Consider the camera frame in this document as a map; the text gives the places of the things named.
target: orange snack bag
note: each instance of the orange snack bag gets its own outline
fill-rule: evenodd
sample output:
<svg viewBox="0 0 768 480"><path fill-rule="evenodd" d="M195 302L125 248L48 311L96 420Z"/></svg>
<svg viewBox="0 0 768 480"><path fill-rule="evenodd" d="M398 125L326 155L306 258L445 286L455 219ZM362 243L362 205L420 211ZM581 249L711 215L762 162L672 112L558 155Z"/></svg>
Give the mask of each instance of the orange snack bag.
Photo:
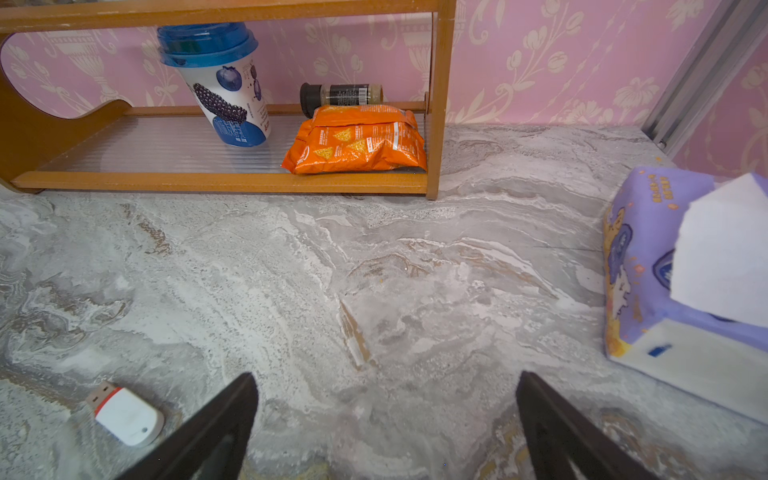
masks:
<svg viewBox="0 0 768 480"><path fill-rule="evenodd" d="M413 112L388 105L318 108L283 160L292 174L397 167L426 170L427 157Z"/></svg>

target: marble countertop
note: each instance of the marble countertop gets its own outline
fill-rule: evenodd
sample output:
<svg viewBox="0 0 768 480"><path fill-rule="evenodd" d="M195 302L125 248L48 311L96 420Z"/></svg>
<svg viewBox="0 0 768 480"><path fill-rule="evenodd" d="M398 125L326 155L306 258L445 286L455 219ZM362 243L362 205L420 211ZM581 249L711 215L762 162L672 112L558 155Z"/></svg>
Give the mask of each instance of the marble countertop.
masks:
<svg viewBox="0 0 768 480"><path fill-rule="evenodd" d="M768 427L608 361L601 216L634 127L451 126L421 197L7 194L0 477L112 478L145 455L102 379L179 426L243 371L243 477L533 479L541 375L661 478L765 478Z"/></svg>

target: bottle label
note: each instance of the bottle label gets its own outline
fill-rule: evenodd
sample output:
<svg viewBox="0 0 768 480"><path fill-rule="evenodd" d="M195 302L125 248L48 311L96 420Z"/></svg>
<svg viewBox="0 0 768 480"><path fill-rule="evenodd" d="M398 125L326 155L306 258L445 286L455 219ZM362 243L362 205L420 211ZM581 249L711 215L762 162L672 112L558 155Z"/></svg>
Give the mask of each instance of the bottle label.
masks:
<svg viewBox="0 0 768 480"><path fill-rule="evenodd" d="M270 117L253 56L227 65L179 68L221 140L253 147L270 136Z"/></svg>
<svg viewBox="0 0 768 480"><path fill-rule="evenodd" d="M367 105L368 85L331 85L328 94L328 103L331 105Z"/></svg>

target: wooden shelf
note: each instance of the wooden shelf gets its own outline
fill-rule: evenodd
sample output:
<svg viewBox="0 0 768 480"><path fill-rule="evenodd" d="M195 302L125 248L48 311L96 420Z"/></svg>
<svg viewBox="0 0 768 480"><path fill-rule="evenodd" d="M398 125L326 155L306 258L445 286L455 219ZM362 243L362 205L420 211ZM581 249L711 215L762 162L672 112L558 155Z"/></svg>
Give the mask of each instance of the wooden shelf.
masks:
<svg viewBox="0 0 768 480"><path fill-rule="evenodd" d="M5 6L0 8L0 33L436 12L439 3L440 0L119 0Z"/></svg>
<svg viewBox="0 0 768 480"><path fill-rule="evenodd" d="M413 102L423 108L423 103ZM226 145L198 107L128 108L87 140L15 177L17 188L295 193L424 194L420 168L350 174L293 175L284 170L303 115L271 106L272 133L258 147ZM423 112L418 115L424 135Z"/></svg>
<svg viewBox="0 0 768 480"><path fill-rule="evenodd" d="M280 115L299 113L298 105L272 105L271 121L282 126L266 145L241 149L222 144L197 107L133 108L118 100L80 118L57 118L29 104L0 72L2 186L23 191L333 192L437 198L456 0L120 0L25 7L13 2L0 0L0 46L21 31L431 12L429 93L424 102L395 104L422 112L422 128L429 122L424 134L428 172L283 173L279 165L301 119L281 120Z"/></svg>

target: black bottle cap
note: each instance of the black bottle cap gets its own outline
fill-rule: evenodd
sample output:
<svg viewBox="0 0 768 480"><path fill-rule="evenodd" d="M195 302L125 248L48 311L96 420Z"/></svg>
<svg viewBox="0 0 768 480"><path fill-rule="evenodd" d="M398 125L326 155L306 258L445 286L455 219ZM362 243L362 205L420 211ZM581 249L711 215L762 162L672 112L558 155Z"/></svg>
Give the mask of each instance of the black bottle cap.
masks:
<svg viewBox="0 0 768 480"><path fill-rule="evenodd" d="M315 110L320 108L323 104L320 98L320 89L322 85L310 85L305 83L301 86L299 92L299 102L301 103L301 111L307 118L312 118L315 114Z"/></svg>

